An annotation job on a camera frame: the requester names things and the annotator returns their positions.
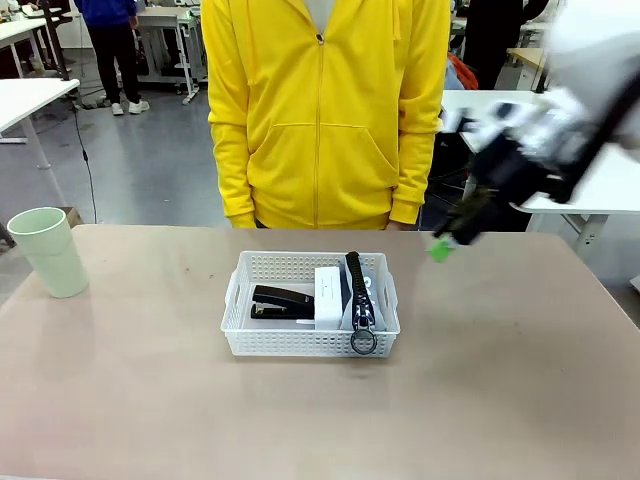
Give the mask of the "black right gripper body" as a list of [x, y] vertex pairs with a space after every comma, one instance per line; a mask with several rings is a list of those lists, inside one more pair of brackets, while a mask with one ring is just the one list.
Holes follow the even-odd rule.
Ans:
[[537, 193], [566, 203], [605, 143], [600, 125], [577, 124], [539, 148], [505, 129], [475, 155], [471, 173], [499, 204], [521, 206]]

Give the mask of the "small white box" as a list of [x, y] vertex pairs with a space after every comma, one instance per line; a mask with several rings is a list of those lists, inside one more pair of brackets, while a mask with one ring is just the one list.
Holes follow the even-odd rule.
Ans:
[[343, 303], [338, 266], [319, 267], [314, 272], [314, 326], [316, 330], [339, 330]]

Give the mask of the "black stapler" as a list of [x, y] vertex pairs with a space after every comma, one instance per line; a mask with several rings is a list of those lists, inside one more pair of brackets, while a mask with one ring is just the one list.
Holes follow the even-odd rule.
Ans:
[[313, 320], [314, 297], [288, 289], [256, 285], [250, 316], [254, 320]]

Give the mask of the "white perforated plastic basket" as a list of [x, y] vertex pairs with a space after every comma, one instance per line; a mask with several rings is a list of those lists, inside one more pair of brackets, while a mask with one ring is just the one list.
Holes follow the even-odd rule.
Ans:
[[375, 343], [362, 337], [355, 339], [350, 325], [319, 330], [297, 320], [250, 317], [257, 286], [312, 294], [315, 270], [343, 264], [343, 252], [243, 251], [229, 281], [221, 323], [232, 353], [259, 357], [388, 357], [400, 333], [394, 279], [383, 253], [361, 252], [359, 257], [363, 271], [372, 278], [375, 318], [386, 324], [374, 333]]

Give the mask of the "large white table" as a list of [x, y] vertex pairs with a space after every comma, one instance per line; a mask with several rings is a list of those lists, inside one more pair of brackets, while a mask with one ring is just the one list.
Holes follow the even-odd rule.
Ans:
[[[501, 102], [542, 107], [557, 95], [556, 91], [536, 94], [517, 90], [448, 90], [443, 96], [442, 109], [446, 113], [466, 109], [470, 117], [489, 126], [494, 120], [492, 110]], [[561, 217], [577, 232], [573, 250], [586, 260], [610, 216], [640, 215], [640, 193], [636, 187], [640, 187], [640, 162], [622, 148], [608, 145], [600, 151], [569, 203], [557, 204], [537, 195], [519, 210], [531, 215], [529, 232], [540, 231], [545, 220]]]

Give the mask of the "light wooden table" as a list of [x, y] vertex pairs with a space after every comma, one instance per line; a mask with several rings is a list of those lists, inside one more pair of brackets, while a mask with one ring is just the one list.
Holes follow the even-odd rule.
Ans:
[[536, 72], [544, 70], [545, 51], [538, 47], [509, 48], [507, 54]]

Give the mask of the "orange garment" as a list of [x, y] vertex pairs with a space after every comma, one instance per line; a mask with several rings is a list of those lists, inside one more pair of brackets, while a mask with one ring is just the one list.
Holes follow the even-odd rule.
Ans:
[[447, 55], [445, 71], [446, 90], [477, 90], [479, 83], [472, 69], [456, 55]]

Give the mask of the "person in black clothes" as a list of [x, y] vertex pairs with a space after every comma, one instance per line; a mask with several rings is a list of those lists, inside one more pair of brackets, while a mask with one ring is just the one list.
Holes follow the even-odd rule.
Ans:
[[538, 17], [549, 0], [470, 0], [463, 62], [476, 74], [480, 90], [493, 90], [515, 47], [521, 27]]

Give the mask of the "person in yellow hoodie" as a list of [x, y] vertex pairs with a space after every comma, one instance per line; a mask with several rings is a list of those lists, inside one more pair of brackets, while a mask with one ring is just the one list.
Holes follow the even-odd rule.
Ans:
[[439, 128], [447, 0], [202, 0], [201, 27], [232, 226], [415, 224]]

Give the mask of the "grey metal desk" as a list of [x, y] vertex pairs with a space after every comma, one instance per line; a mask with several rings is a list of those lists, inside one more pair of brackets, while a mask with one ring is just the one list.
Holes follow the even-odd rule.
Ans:
[[137, 0], [139, 79], [171, 85], [187, 105], [207, 82], [199, 7], [188, 0]]

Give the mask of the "person in blue top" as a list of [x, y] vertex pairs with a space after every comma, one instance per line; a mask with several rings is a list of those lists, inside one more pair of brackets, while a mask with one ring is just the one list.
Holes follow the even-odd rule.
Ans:
[[73, 0], [82, 16], [96, 55], [106, 98], [114, 116], [124, 114], [115, 64], [128, 100], [128, 112], [139, 115], [149, 104], [139, 93], [134, 30], [138, 26], [136, 0]]

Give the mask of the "pale green cup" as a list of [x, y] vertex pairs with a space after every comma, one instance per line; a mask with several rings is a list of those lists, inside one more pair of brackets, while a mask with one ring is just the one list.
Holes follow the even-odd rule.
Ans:
[[52, 297], [70, 298], [87, 288], [88, 274], [63, 210], [23, 211], [9, 220], [7, 229]]

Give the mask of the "white table with grey leg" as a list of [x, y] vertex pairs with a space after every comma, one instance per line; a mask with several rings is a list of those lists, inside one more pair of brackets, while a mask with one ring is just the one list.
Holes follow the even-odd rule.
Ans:
[[0, 80], [0, 134], [20, 124], [39, 169], [51, 167], [35, 132], [31, 115], [80, 85], [77, 79], [18, 78]]

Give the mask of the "white desk with dark chair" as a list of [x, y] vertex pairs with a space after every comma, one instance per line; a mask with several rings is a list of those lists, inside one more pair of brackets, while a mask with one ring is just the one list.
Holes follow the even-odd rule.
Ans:
[[0, 80], [13, 78], [63, 78], [68, 80], [53, 17], [0, 23]]

